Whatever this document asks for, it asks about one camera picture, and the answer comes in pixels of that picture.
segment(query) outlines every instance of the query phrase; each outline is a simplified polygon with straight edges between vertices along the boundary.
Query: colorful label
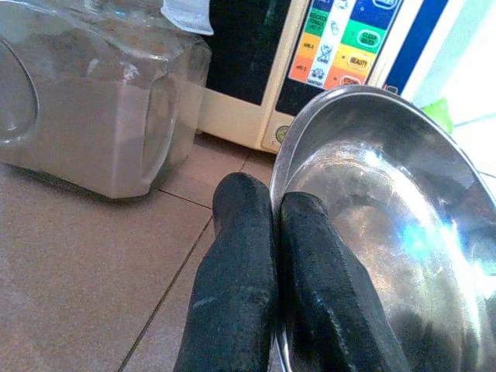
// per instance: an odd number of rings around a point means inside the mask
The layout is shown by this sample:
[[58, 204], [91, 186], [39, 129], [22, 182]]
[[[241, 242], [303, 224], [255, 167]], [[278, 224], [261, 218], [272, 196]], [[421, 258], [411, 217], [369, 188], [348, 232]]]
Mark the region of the colorful label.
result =
[[376, 53], [384, 40], [385, 33], [383, 29], [350, 20], [341, 43]]
[[313, 0], [288, 77], [322, 89], [364, 84], [399, 1]]

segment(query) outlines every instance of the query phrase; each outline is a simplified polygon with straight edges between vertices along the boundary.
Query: plastic container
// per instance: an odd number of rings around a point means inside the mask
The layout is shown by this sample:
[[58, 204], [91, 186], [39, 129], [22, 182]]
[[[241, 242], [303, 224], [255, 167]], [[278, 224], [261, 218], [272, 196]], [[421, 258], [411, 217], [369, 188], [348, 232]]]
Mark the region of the plastic container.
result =
[[0, 0], [0, 161], [127, 198], [185, 160], [210, 51], [156, 3]]

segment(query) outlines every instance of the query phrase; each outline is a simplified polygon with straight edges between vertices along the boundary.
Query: stainless steel bowl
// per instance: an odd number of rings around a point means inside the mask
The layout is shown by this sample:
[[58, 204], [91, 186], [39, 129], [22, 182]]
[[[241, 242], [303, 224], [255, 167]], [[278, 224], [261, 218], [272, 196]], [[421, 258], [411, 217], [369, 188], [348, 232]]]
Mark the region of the stainless steel bowl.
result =
[[[432, 120], [376, 88], [322, 93], [295, 118], [277, 156], [276, 227], [287, 191], [325, 202], [368, 269], [412, 368], [429, 328], [438, 370], [496, 370], [496, 206]], [[284, 324], [277, 337], [291, 371]], [[462, 361], [467, 347], [471, 369]]]

